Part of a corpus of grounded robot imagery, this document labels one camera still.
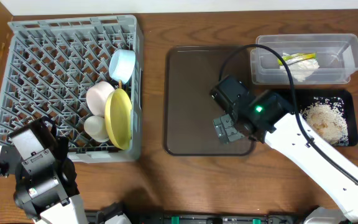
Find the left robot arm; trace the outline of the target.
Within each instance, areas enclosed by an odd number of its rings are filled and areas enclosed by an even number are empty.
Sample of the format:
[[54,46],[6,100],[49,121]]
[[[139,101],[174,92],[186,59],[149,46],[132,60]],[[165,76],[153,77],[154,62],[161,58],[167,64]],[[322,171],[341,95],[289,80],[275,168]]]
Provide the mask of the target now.
[[13,199],[34,223],[87,223],[68,158],[68,138],[58,136],[47,116],[8,134],[10,146],[0,146],[0,176],[13,175]]

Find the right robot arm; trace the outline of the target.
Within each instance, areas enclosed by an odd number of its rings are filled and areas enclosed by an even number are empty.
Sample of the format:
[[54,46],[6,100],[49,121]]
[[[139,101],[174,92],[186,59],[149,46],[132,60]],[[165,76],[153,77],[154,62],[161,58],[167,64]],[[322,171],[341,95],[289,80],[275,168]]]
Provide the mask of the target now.
[[238,133],[289,158],[338,206],[319,207],[304,223],[358,223],[358,167],[313,131],[295,105],[274,91],[255,96],[234,77],[221,80],[210,94]]

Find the green yellow snack wrapper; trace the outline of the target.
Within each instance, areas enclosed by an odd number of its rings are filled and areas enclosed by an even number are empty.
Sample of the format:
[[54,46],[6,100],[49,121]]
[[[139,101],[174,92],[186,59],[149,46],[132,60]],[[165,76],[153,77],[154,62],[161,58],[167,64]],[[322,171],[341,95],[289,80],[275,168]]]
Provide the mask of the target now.
[[287,65],[298,63],[304,60],[315,59],[316,53],[297,53],[291,55],[284,55],[282,59],[286,62]]

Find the light blue bowl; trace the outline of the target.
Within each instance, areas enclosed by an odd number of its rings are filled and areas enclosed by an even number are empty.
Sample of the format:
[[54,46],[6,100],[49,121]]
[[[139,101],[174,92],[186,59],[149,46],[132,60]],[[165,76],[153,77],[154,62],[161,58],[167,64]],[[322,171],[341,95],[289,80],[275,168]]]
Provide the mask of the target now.
[[109,76],[123,84],[126,84],[135,68],[135,52],[132,50],[119,49],[116,50],[109,64]]

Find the pink bowl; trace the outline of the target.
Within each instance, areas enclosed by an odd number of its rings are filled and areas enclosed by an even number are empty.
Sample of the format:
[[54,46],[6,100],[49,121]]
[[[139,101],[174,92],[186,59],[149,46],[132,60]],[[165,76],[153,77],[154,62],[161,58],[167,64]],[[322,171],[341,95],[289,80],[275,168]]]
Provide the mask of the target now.
[[114,87],[108,82],[99,82],[88,89],[86,92],[86,103],[93,115],[104,117],[108,96],[114,90]]

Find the white napkin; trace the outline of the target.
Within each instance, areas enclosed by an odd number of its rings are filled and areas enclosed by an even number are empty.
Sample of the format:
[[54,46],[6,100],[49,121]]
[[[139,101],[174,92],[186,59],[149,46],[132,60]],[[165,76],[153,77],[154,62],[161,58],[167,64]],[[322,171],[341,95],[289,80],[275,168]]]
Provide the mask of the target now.
[[316,59],[312,58],[293,63],[289,65],[288,68],[290,69],[291,76],[294,80],[303,82],[319,68],[319,64]]

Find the white cup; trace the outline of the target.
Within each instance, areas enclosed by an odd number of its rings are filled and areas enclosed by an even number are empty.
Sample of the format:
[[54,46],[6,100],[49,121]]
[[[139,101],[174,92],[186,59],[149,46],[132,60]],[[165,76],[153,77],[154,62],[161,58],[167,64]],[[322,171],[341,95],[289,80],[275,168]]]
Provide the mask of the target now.
[[105,120],[100,116],[90,116],[87,118],[84,123],[84,130],[97,142],[106,142],[109,140]]

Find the yellow plate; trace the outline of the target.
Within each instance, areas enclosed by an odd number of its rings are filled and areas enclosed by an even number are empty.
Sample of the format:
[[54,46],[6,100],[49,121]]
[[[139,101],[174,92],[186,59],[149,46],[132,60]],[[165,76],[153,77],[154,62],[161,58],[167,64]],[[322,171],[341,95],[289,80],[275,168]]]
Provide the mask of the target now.
[[131,110],[131,100],[123,89],[109,94],[104,110],[106,131],[114,146],[122,150],[130,146]]

